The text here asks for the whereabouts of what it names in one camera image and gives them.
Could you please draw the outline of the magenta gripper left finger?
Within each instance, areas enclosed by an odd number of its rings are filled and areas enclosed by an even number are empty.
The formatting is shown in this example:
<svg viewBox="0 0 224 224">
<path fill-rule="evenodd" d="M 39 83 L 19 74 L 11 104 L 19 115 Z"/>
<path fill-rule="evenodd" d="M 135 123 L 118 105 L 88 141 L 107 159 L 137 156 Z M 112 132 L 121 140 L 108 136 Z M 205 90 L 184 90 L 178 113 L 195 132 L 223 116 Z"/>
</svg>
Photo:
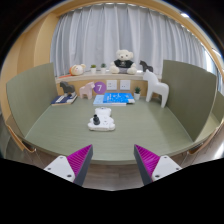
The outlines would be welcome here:
<svg viewBox="0 0 224 224">
<path fill-rule="evenodd" d="M 44 168 L 56 176 L 82 186 L 93 156 L 93 145 L 90 144 L 69 156 L 59 155 Z"/>
</svg>

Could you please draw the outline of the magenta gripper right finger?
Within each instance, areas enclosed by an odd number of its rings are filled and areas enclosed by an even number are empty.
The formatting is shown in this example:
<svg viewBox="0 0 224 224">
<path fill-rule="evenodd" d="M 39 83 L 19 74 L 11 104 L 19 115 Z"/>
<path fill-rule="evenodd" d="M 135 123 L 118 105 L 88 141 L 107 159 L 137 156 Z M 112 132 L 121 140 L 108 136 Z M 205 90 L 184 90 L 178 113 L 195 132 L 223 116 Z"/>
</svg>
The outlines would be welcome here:
<svg viewBox="0 0 224 224">
<path fill-rule="evenodd" d="M 137 144 L 134 145 L 134 156 L 144 185 L 181 170 L 168 155 L 158 156 Z"/>
</svg>

